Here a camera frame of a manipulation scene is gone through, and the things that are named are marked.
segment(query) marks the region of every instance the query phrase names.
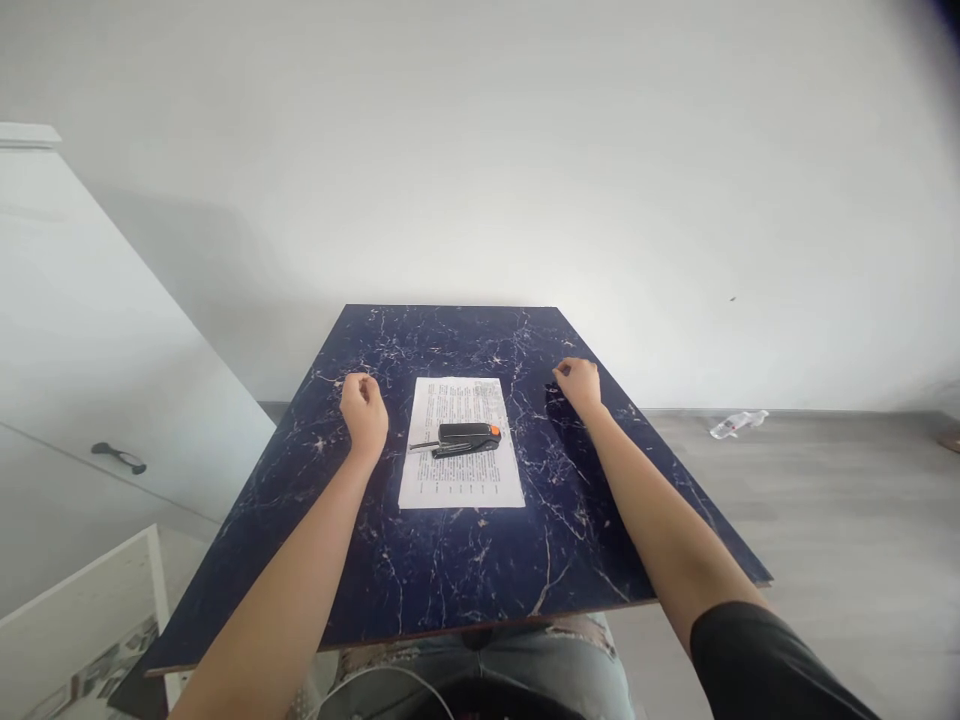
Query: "fist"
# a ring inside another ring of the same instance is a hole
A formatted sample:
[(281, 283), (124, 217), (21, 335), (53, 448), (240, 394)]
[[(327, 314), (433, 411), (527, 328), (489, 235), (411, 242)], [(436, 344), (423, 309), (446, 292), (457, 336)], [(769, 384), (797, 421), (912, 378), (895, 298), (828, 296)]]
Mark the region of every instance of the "fist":
[(553, 376), (581, 417), (600, 407), (600, 373), (596, 363), (583, 358), (564, 358), (554, 368)]
[(350, 452), (377, 459), (387, 441), (389, 418), (380, 386), (367, 373), (350, 373), (343, 381), (340, 412), (350, 431)]

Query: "cable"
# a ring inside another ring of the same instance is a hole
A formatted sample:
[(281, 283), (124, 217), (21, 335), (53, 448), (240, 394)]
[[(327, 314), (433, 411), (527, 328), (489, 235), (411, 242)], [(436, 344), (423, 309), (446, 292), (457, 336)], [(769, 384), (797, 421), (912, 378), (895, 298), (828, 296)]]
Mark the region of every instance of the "cable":
[(412, 677), (414, 680), (416, 680), (418, 683), (420, 683), (421, 685), (423, 685), (427, 690), (429, 690), (430, 692), (432, 692), (432, 693), (434, 694), (434, 696), (437, 698), (437, 700), (440, 701), (440, 704), (443, 705), (443, 709), (447, 711), (447, 715), (450, 717), (450, 720), (457, 720), (457, 719), (453, 716), (453, 713), (450, 712), (450, 707), (447, 705), (447, 703), (444, 701), (444, 699), (440, 696), (440, 693), (437, 692), (437, 689), (436, 689), (435, 687), (433, 687), (433, 685), (431, 685), (430, 683), (428, 683), (426, 680), (424, 680), (422, 677), (420, 677), (419, 675), (417, 675), (415, 672), (412, 672), (412, 671), (410, 671), (410, 670), (407, 670), (406, 668), (393, 667), (392, 665), (381, 665), (381, 666), (375, 667), (375, 668), (367, 668), (366, 670), (361, 670), (360, 672), (358, 672), (358, 673), (356, 673), (356, 674), (354, 674), (354, 675), (351, 675), (351, 676), (348, 677), (346, 680), (344, 680), (342, 683), (340, 683), (339, 685), (337, 685), (333, 690), (331, 690), (329, 693), (327, 693), (327, 696), (326, 696), (323, 700), (320, 701), (320, 704), (319, 704), (319, 705), (317, 705), (316, 710), (311, 710), (311, 711), (307, 714), (307, 717), (308, 717), (308, 718), (313, 718), (313, 717), (319, 716), (320, 710), (323, 708), (323, 704), (324, 704), (327, 700), (329, 700), (330, 698), (332, 698), (334, 695), (336, 695), (337, 692), (338, 692), (341, 688), (346, 687), (347, 685), (349, 685), (350, 683), (352, 683), (354, 680), (356, 680), (356, 679), (357, 679), (358, 677), (360, 677), (361, 675), (366, 675), (366, 674), (369, 673), (369, 672), (376, 672), (377, 670), (396, 670), (397, 672), (402, 672), (404, 675), (409, 675), (409, 676)]

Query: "cabinet handle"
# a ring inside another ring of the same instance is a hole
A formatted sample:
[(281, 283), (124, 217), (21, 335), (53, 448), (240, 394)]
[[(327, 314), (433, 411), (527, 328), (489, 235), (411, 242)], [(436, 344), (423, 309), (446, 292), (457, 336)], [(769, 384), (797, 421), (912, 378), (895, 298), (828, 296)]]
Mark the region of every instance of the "cabinet handle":
[(94, 455), (113, 455), (117, 460), (130, 468), (134, 475), (143, 475), (147, 471), (147, 464), (136, 455), (131, 455), (123, 450), (114, 450), (110, 443), (97, 443), (90, 452)]

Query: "table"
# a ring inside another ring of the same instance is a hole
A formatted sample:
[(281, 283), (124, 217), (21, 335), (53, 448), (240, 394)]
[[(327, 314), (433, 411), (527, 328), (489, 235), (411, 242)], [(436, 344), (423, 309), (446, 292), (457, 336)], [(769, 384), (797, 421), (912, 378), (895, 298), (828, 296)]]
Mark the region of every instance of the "table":
[[(557, 308), (347, 305), (169, 625), (153, 671), (200, 661), (349, 449), (344, 376), (380, 383), (390, 414), (320, 649), (612, 609), (655, 599), (583, 426), (553, 381), (564, 356), (600, 366), (627, 434), (755, 583), (772, 578)], [(400, 511), (414, 382), (500, 379), (525, 508)]]

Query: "wrist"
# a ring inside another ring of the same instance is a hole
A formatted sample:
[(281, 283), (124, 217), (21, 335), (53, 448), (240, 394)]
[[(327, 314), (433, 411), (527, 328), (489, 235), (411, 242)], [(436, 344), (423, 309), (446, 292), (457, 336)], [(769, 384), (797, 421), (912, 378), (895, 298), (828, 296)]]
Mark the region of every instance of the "wrist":
[(607, 418), (610, 418), (610, 411), (607, 410), (607, 406), (603, 403), (596, 403), (591, 405), (588, 408), (585, 408), (582, 412), (577, 411), (577, 414), (580, 415), (580, 420), (584, 425), (587, 426), (587, 430), (590, 430), (593, 426), (602, 423)]
[(363, 447), (352, 447), (350, 452), (347, 453), (347, 459), (344, 461), (344, 464), (351, 464), (357, 467), (363, 468), (368, 472), (373, 472), (373, 468), (380, 461), (380, 455), (383, 454), (383, 449), (375, 448), (363, 448)]

